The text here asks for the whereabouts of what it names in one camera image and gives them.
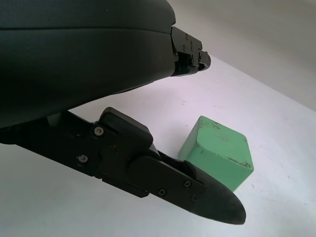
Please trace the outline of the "black three-fingered left robot hand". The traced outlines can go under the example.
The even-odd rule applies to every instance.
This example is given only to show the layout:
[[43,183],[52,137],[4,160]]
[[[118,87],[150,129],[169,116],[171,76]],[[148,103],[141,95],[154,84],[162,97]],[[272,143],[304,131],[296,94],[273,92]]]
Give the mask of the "black three-fingered left robot hand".
[[198,39],[175,27],[165,0],[3,0],[0,141],[123,191],[242,225],[226,186],[159,152],[149,129],[108,107],[95,122],[71,112],[156,80],[210,67]]

